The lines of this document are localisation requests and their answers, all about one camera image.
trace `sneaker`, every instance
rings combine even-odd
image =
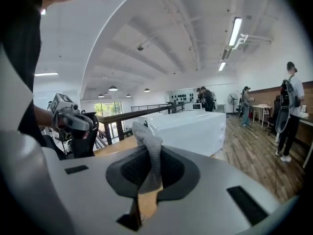
[[[281,156],[280,160],[283,162],[289,163],[291,161],[291,157],[283,155]]]

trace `glass door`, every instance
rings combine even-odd
[[[106,102],[93,104],[96,115],[109,117],[122,114],[122,102]],[[124,121],[122,121],[123,130],[125,131]],[[104,131],[104,124],[99,123],[99,129]],[[109,124],[111,138],[118,137],[116,123]]]

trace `white ceiling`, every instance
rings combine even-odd
[[[123,97],[159,76],[215,73],[235,17],[243,18],[241,33],[272,38],[280,13],[277,0],[126,0],[118,7],[123,1],[76,0],[49,8],[37,71],[58,71],[65,86],[82,85],[83,99],[97,98],[111,85]],[[233,73],[256,49],[232,51],[222,72]]]

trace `woman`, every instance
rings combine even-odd
[[[248,92],[250,88],[248,86],[245,86],[243,89],[243,108],[244,108],[244,115],[243,119],[241,121],[241,126],[249,126],[250,125],[250,120],[249,120],[249,106],[250,102],[253,101],[253,98],[249,98]]]

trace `white box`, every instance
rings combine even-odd
[[[226,114],[185,111],[147,118],[148,127],[163,145],[211,156],[222,149],[225,139]]]

